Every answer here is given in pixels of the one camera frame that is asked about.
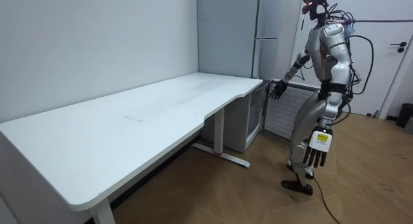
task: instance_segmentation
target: white door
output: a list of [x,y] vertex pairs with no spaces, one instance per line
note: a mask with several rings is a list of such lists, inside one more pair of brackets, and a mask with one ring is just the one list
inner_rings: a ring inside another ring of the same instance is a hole
[[[413,5],[411,0],[328,0],[331,5],[338,3],[336,9],[351,12],[354,19],[412,19]],[[302,51],[307,42],[308,32],[315,26],[309,16],[305,16],[301,36],[297,45],[297,52]],[[373,114],[381,107],[387,92],[398,71],[401,61],[413,35],[413,23],[356,23],[357,35],[369,38],[374,44],[375,60],[371,77],[365,92],[355,96],[351,102],[352,112],[355,114]],[[360,92],[366,82],[370,68],[370,45],[367,41],[353,37],[351,40],[352,59],[354,68],[361,74],[362,82],[354,87],[354,92]],[[399,53],[400,44],[406,42],[404,52]],[[305,81],[295,77],[293,81],[309,85],[319,85],[319,81],[312,69],[303,68]]]

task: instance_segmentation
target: robot leg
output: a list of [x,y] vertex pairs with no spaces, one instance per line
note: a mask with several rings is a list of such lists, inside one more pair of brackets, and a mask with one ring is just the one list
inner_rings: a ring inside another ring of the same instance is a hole
[[[301,121],[303,120],[303,118],[308,114],[308,112],[310,111],[310,109],[318,102],[318,98],[319,97],[319,92],[317,91],[317,92],[314,92],[304,103],[303,103],[303,105],[301,106],[301,108],[298,110],[298,113],[297,113],[297,115],[296,115],[296,118],[295,118],[295,120],[294,120],[294,128],[293,128],[293,133],[292,133],[292,135],[294,136],[294,132],[297,130],[297,127],[298,127],[298,125],[301,123]],[[304,142],[301,142],[302,144],[301,145],[303,145],[305,148],[307,147],[307,144],[306,143],[304,143]],[[287,145],[287,147],[288,147],[288,150],[289,150],[289,152],[290,152],[290,157],[288,158],[288,163],[287,163],[287,168],[288,169],[290,169],[291,171],[294,171],[294,169],[292,168],[292,166],[291,166],[291,155],[292,155],[292,149],[290,148],[290,145]],[[312,179],[313,178],[313,174],[312,174],[312,167],[306,167],[305,168],[305,170],[306,170],[306,178],[307,179]]]
[[317,119],[322,115],[325,109],[325,101],[318,101],[314,96],[308,99],[306,105],[303,105],[300,110],[301,120],[296,124],[293,130],[289,144],[290,162],[294,172],[296,173],[297,181],[282,181],[283,187],[301,192],[307,195],[312,195],[312,187],[306,183],[307,165],[303,163],[307,144],[303,142],[306,137],[309,137],[312,129],[317,125]]

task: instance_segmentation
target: door handle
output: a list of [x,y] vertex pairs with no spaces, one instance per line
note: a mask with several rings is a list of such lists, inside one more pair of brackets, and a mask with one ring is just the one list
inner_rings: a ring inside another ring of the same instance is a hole
[[400,46],[400,47],[405,47],[405,46],[407,46],[407,43],[406,43],[406,42],[401,42],[401,43],[393,43],[393,44],[390,44],[390,46]]

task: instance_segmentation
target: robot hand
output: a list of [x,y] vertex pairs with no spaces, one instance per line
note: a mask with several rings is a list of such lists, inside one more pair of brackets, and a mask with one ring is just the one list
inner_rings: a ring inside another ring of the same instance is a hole
[[279,99],[281,95],[283,94],[283,92],[285,92],[287,87],[288,87],[288,82],[285,82],[283,79],[278,81],[278,84],[272,90],[270,97],[272,99]]

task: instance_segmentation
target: wooden floor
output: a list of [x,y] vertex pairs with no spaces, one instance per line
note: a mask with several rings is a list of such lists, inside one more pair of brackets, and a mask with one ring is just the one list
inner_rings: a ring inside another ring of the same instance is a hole
[[[286,143],[260,133],[242,168],[190,148],[114,211],[117,224],[329,224],[314,195],[285,190]],[[351,115],[334,127],[326,165],[315,171],[341,223],[413,223],[413,136],[394,122]]]

